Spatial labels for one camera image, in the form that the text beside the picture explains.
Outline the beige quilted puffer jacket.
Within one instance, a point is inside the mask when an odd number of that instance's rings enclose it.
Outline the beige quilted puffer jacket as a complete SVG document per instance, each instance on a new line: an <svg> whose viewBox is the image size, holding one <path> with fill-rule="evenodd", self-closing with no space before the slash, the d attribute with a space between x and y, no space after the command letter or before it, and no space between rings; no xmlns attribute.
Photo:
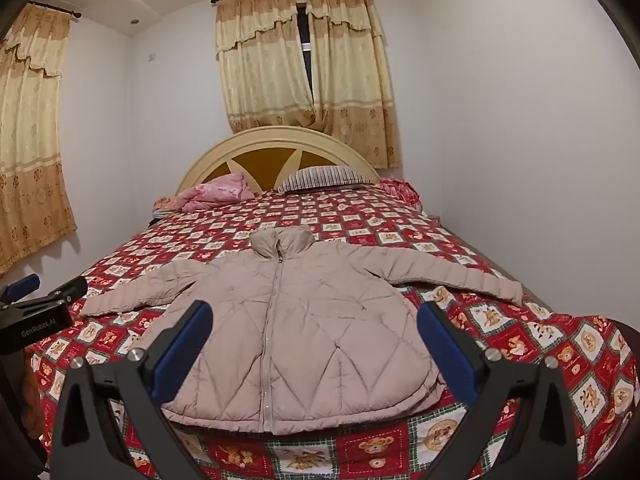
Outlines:
<svg viewBox="0 0 640 480"><path fill-rule="evenodd" d="M408 248L319 242L310 229L260 229L250 246L204 263L176 260L85 302L100 316L164 313L148 348L192 302L214 327L166 417L186 426L297 434L424 411L444 385L400 291L427 283L519 304L520 284Z"/></svg>

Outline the side window beige curtain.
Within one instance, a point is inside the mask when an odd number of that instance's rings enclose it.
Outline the side window beige curtain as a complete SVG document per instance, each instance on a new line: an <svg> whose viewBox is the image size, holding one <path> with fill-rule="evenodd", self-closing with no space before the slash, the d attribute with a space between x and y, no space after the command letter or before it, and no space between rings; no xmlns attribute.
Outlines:
<svg viewBox="0 0 640 480"><path fill-rule="evenodd" d="M1 272L77 230L58 138L70 16L28 4L1 41Z"/></svg>

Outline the red teddy bear bedspread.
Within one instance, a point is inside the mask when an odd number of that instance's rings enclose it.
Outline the red teddy bear bedspread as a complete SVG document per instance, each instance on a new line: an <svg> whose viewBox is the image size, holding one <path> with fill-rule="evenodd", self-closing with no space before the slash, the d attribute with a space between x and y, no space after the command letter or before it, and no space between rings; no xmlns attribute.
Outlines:
<svg viewBox="0 0 640 480"><path fill-rule="evenodd" d="M208 261L247 248L250 232L309 226L319 240L410 247L485 272L494 265L437 219L377 186L356 191L280 195L269 192L213 211L176 214L122 244L86 272L91 295L175 259ZM599 315L555 313L532 298L520 306L468 292L404 286L415 304L433 301L482 347L513 361L559 361L575 405L578 474L634 479L639 474L639 334ZM93 363L123 356L160 315L157 308L77 320L37 344L32 368L44 414L55 415L66 368L76 356ZM213 479L419 479L464 415L444 393L420 415L305 437L242 436L182 428L179 437Z"/></svg>

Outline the pink folded blanket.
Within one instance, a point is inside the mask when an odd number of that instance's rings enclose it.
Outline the pink folded blanket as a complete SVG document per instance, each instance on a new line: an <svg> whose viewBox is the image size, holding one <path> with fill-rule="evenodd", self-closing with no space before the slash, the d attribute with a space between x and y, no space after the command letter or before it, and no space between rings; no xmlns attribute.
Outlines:
<svg viewBox="0 0 640 480"><path fill-rule="evenodd" d="M254 198L255 194L244 174L232 172L187 188L172 200L171 207L174 211L194 212L212 210Z"/></svg>

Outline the cream arched headboard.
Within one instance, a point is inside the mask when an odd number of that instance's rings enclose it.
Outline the cream arched headboard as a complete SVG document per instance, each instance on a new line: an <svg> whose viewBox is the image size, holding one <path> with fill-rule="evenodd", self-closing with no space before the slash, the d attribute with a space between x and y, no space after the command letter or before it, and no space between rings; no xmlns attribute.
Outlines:
<svg viewBox="0 0 640 480"><path fill-rule="evenodd" d="M376 170L355 150L325 133L302 127L251 128L230 136L208 150L186 172L178 186L183 192L224 174L244 174L255 193L273 190L299 169L349 166L371 183Z"/></svg>

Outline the red cloth beside pillow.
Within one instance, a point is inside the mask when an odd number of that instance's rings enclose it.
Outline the red cloth beside pillow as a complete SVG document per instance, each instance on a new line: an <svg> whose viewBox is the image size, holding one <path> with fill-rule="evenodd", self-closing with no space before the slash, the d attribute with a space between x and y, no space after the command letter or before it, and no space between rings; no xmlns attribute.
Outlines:
<svg viewBox="0 0 640 480"><path fill-rule="evenodd" d="M400 200L417 211L422 210L421 197L407 181L397 178L384 178L378 182L382 191L396 200Z"/></svg>

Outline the side window curtain rod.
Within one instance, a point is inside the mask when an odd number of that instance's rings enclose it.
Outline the side window curtain rod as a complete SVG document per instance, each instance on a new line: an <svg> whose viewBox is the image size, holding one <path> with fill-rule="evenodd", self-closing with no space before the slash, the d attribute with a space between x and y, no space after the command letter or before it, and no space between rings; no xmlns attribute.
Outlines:
<svg viewBox="0 0 640 480"><path fill-rule="evenodd" d="M38 1L29 1L29 3L33 4L34 6L39 6L40 8L43 8L43 9L48 9L58 13L67 14L71 16L74 20L80 20L82 18L81 12L64 9L64 8L61 8L60 6L54 6L53 4L50 4L50 3L38 2Z"/></svg>

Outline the striped pillow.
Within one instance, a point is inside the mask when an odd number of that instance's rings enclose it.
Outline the striped pillow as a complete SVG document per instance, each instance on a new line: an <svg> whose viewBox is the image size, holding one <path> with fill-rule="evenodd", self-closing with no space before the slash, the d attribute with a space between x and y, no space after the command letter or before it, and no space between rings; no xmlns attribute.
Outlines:
<svg viewBox="0 0 640 480"><path fill-rule="evenodd" d="M280 184L278 191L288 194L369 183L358 171L347 166L313 166L290 174Z"/></svg>

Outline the back window left curtain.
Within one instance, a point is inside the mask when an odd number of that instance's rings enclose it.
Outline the back window left curtain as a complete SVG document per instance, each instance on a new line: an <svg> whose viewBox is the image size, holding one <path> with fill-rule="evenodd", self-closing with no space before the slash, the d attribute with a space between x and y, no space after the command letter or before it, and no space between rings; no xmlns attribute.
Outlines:
<svg viewBox="0 0 640 480"><path fill-rule="evenodd" d="M314 123L296 0L220 2L215 32L224 106L234 133Z"/></svg>

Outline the back window right curtain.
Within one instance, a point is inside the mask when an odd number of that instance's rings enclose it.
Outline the back window right curtain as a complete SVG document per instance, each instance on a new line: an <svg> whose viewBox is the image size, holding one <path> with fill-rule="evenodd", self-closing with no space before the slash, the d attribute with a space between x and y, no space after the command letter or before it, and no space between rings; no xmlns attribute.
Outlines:
<svg viewBox="0 0 640 480"><path fill-rule="evenodd" d="M314 126L375 169L400 167L396 106L373 0L306 0Z"/></svg>

